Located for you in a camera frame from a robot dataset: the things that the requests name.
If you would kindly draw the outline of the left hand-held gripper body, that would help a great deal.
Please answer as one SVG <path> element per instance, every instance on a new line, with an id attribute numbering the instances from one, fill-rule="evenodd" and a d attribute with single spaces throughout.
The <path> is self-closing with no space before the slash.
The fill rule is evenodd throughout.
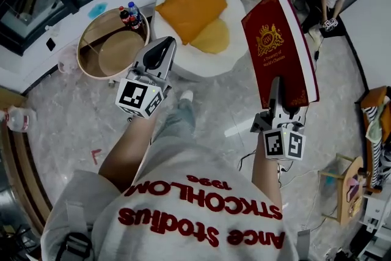
<path id="1" fill-rule="evenodd" d="M 127 77 L 120 80 L 115 105 L 127 114 L 149 119 L 171 88 L 168 79 L 131 68 Z"/>

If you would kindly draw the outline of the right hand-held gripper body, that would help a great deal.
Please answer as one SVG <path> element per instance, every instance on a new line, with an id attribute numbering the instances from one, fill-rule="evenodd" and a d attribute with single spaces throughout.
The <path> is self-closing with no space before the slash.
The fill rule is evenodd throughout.
<path id="1" fill-rule="evenodd" d="M 265 156 L 270 160 L 301 161 L 304 156 L 306 136 L 304 124 L 281 109 L 270 109 L 255 115 L 251 133 L 260 133 L 265 145 Z"/>

